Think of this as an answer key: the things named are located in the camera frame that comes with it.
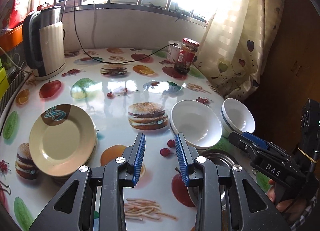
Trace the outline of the person right hand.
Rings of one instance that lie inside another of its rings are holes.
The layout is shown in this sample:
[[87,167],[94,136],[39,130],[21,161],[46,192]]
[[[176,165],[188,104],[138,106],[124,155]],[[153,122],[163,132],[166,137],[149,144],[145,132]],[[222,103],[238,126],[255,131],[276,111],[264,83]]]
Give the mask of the person right hand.
[[[271,188],[267,192],[267,196],[271,200],[271,202],[274,203],[276,200],[276,194],[274,192],[275,182],[272,179],[270,179],[268,181],[268,183],[271,185]],[[287,209],[285,214],[288,214],[287,215],[287,222],[289,224],[293,224],[294,222],[296,222],[302,216],[305,209],[309,205],[309,201],[307,201],[304,198],[299,198],[292,206],[290,206],[290,204],[292,202],[293,202],[293,200],[286,200],[286,201],[282,201],[276,205],[276,208],[281,213],[283,213],[285,211],[285,209]]]

